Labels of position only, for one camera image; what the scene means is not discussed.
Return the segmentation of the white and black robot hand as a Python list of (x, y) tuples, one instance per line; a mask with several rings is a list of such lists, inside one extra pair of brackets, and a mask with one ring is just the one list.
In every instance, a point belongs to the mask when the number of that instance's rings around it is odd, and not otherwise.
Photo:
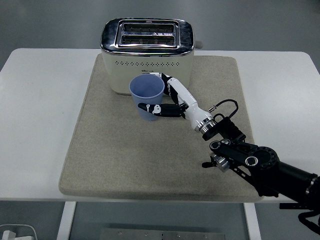
[(199, 107), (197, 100), (177, 78), (160, 72), (145, 73), (143, 76), (161, 79), (165, 85), (163, 93), (171, 97), (173, 104), (139, 103), (140, 109), (158, 117), (182, 117), (190, 121), (192, 129), (202, 133), (215, 125), (213, 116)]

